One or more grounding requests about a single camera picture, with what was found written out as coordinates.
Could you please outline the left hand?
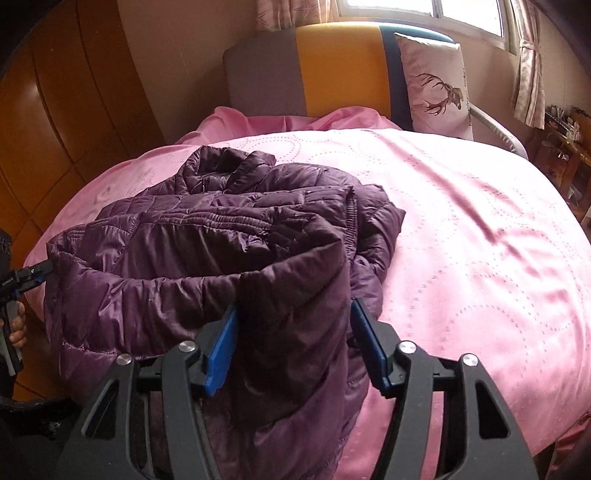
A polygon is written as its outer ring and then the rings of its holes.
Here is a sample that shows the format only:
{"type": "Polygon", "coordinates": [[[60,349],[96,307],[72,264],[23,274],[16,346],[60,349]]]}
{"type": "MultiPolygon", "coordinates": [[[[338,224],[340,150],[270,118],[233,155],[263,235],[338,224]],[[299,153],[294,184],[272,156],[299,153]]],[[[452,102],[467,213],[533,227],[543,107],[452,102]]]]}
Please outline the left hand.
{"type": "Polygon", "coordinates": [[[16,314],[10,318],[9,339],[15,348],[21,349],[27,342],[26,309],[20,301],[14,302],[13,305],[16,308],[16,314]]]}

